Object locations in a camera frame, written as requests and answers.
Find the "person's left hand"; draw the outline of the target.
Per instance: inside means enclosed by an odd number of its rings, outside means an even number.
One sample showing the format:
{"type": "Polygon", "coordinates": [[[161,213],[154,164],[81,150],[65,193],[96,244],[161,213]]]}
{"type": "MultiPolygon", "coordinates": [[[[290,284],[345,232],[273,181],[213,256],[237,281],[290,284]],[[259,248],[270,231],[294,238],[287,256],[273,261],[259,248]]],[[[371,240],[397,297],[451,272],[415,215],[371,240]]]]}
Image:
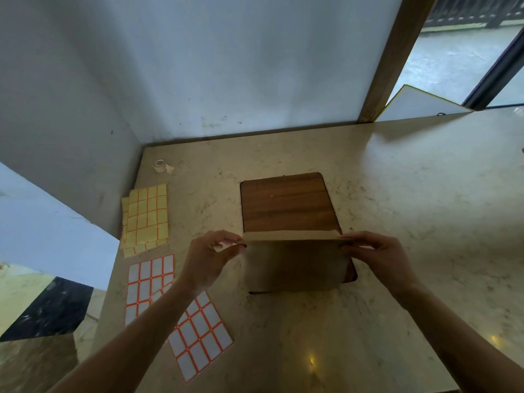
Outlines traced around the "person's left hand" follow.
{"type": "Polygon", "coordinates": [[[191,295],[196,298],[208,289],[221,274],[225,265],[236,256],[221,256],[215,252],[218,244],[243,243],[243,238],[225,230],[208,231],[193,239],[187,250],[181,274],[177,280],[191,295]]]}

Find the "person's right hand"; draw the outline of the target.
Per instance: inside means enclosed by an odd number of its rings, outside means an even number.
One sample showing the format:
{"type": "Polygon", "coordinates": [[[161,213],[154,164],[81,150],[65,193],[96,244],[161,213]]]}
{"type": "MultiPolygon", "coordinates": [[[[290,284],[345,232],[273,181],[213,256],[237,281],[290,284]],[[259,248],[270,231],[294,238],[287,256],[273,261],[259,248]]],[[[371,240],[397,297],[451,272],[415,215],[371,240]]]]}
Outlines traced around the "person's right hand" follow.
{"type": "Polygon", "coordinates": [[[400,241],[370,231],[354,231],[344,234],[341,239],[350,244],[375,249],[372,259],[358,259],[367,264],[378,280],[398,301],[423,289],[423,284],[411,267],[409,258],[400,241]]]}

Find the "brown paper sheet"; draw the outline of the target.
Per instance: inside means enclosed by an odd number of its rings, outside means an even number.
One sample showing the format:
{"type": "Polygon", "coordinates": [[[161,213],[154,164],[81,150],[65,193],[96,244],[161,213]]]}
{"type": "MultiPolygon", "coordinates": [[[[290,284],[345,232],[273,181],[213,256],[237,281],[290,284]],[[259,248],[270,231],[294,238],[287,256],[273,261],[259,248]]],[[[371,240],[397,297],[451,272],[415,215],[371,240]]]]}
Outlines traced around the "brown paper sheet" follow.
{"type": "Polygon", "coordinates": [[[329,291],[355,282],[357,270],[336,231],[245,232],[237,242],[241,280],[250,294],[329,291]]]}

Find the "person's left forearm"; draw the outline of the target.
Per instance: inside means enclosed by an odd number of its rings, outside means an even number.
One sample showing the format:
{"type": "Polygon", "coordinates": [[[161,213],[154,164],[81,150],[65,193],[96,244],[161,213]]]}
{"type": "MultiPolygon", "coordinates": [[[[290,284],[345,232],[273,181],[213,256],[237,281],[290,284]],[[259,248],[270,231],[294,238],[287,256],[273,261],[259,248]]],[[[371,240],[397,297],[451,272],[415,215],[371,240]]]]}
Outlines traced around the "person's left forearm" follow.
{"type": "Polygon", "coordinates": [[[134,393],[168,336],[210,278],[180,277],[134,321],[48,393],[134,393]]]}

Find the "person's right forearm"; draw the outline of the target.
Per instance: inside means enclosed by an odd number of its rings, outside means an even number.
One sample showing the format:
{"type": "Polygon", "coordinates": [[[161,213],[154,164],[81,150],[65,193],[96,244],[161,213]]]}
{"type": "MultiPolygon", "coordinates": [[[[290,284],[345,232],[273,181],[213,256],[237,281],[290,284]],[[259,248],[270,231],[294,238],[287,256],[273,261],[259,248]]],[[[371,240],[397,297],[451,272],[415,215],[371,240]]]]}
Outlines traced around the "person's right forearm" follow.
{"type": "Polygon", "coordinates": [[[524,368],[496,349],[422,284],[392,291],[462,393],[524,393],[524,368]]]}

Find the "dark wooden board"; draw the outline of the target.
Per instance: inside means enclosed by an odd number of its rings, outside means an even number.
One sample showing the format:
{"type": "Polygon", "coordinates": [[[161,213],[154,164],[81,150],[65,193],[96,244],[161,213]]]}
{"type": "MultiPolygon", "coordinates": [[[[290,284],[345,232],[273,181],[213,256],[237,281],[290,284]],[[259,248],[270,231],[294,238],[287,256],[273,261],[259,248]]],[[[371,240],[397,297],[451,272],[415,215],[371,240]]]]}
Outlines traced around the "dark wooden board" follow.
{"type": "Polygon", "coordinates": [[[245,180],[240,183],[243,229],[331,231],[342,234],[321,173],[245,180]]]}

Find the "yellow label sticker sheet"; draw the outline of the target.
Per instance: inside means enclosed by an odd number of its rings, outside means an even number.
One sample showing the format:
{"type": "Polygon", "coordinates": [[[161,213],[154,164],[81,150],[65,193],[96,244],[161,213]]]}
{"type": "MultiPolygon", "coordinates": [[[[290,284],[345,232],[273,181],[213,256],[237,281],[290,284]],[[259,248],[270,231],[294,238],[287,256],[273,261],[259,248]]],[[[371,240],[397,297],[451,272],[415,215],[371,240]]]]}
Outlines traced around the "yellow label sticker sheet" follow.
{"type": "Polygon", "coordinates": [[[128,195],[128,225],[123,257],[129,258],[168,242],[167,185],[134,189],[128,195]]]}
{"type": "Polygon", "coordinates": [[[121,239],[119,244],[119,249],[123,250],[125,248],[126,243],[126,235],[127,235],[127,225],[128,225],[128,203],[129,198],[121,198],[121,210],[122,210],[122,231],[121,231],[121,239]]]}

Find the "white label sticker sheet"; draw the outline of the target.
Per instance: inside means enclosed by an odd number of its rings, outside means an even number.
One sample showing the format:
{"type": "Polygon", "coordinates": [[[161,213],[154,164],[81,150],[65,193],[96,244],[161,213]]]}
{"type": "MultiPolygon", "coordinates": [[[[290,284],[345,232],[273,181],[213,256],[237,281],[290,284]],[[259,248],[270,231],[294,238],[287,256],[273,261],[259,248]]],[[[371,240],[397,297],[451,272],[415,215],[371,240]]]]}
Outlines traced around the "white label sticker sheet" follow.
{"type": "Polygon", "coordinates": [[[207,291],[201,292],[180,316],[167,344],[185,383],[192,381],[232,344],[207,291]]]}
{"type": "Polygon", "coordinates": [[[128,269],[124,325],[127,326],[169,289],[175,279],[174,255],[165,255],[128,269]]]}

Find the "white board with yellow edge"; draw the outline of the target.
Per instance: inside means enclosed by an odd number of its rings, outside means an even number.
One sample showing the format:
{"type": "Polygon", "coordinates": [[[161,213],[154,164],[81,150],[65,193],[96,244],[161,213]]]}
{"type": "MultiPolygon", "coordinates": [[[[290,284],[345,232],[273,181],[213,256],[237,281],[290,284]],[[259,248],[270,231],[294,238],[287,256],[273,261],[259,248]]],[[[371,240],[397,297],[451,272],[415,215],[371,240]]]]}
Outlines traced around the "white board with yellow edge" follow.
{"type": "Polygon", "coordinates": [[[446,98],[405,84],[390,99],[373,122],[445,116],[466,112],[472,112],[472,110],[446,98]]]}

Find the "dark metal railing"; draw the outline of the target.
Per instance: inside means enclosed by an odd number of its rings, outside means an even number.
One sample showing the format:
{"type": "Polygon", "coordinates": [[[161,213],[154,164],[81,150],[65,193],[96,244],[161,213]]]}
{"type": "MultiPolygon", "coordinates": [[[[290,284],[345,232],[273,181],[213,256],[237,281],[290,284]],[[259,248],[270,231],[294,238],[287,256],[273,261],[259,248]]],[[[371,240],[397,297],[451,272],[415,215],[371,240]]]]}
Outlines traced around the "dark metal railing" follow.
{"type": "Polygon", "coordinates": [[[423,29],[473,25],[496,28],[524,20],[524,0],[436,0],[423,29]]]}

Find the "wooden post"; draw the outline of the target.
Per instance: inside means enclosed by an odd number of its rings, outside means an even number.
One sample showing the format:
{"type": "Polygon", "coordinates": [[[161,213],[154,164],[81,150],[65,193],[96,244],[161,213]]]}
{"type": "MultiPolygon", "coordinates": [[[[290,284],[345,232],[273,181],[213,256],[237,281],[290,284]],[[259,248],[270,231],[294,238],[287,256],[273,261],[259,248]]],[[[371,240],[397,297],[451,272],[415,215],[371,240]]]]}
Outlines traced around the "wooden post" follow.
{"type": "Polygon", "coordinates": [[[372,123],[385,108],[436,0],[402,0],[357,123],[372,123]]]}

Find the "dark window frame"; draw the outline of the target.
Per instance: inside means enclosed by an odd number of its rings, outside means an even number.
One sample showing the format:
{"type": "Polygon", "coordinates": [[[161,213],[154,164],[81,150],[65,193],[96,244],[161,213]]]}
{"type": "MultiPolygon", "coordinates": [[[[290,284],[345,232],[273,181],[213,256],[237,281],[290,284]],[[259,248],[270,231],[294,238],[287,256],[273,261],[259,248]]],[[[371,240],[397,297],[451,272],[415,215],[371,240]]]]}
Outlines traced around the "dark window frame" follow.
{"type": "Polygon", "coordinates": [[[523,104],[489,106],[497,95],[524,67],[524,26],[504,52],[482,77],[462,106],[474,112],[490,108],[521,106],[523,104]]]}

